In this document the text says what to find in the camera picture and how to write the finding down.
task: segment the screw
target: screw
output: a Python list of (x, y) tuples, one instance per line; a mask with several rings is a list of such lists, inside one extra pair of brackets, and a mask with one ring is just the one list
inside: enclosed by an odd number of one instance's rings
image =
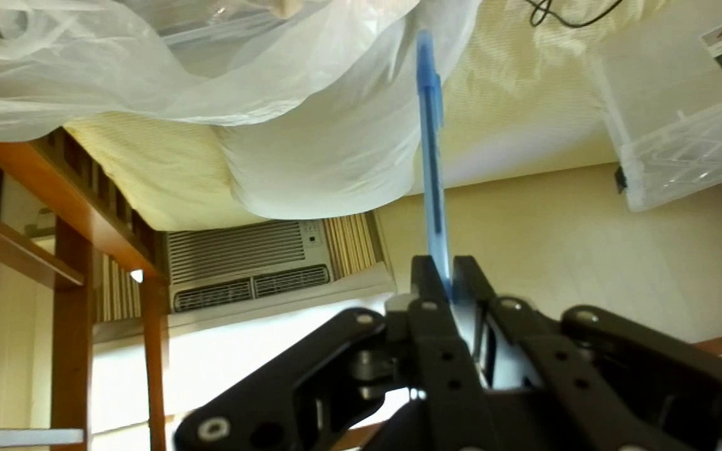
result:
[(592, 313), (591, 311), (587, 311), (587, 310), (579, 311), (578, 313), (575, 314), (575, 317), (576, 317), (579, 321), (587, 321), (587, 322), (590, 322), (590, 323), (598, 323), (598, 317), (596, 317), (595, 314)]
[(355, 320), (358, 321), (358, 324), (372, 324), (375, 318), (373, 318), (371, 314), (364, 313), (355, 317)]
[(197, 434), (203, 442), (215, 442), (230, 434), (230, 422), (224, 417), (212, 417), (200, 423)]
[(501, 306), (502, 306), (502, 308), (508, 308), (511, 310), (520, 310), (522, 308), (522, 305), (520, 305), (519, 302), (516, 302), (515, 300), (512, 300), (512, 299), (507, 299), (507, 300), (501, 301)]

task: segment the mattress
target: mattress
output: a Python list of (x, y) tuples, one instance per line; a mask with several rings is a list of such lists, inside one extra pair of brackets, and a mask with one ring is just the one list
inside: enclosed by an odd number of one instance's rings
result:
[[(530, 7), (522, 0), (484, 0), (470, 43), (444, 83), (445, 185), (614, 162), (602, 105), (587, 75), (588, 51), (663, 2), (625, 2), (591, 28), (567, 29), (553, 18), (530, 28)], [(575, 21), (609, 3), (568, 0), (554, 8)], [(263, 220), (233, 200), (212, 128), (106, 113), (73, 120), (66, 129), (159, 231)], [(412, 192), (422, 191), (420, 165), (417, 154)]]

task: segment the wall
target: wall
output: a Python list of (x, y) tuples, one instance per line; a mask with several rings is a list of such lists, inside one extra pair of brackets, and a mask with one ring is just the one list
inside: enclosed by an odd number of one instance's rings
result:
[[(451, 254), (472, 254), (498, 293), (553, 317), (588, 303), (683, 340), (722, 336), (722, 185), (637, 214), (615, 193), (614, 169), (449, 189)], [(422, 202), (378, 210), (399, 291), (426, 252)]]
[[(3, 222), (23, 231), (40, 207), (5, 179)], [(0, 263), (0, 428), (49, 426), (51, 315), (51, 289)]]

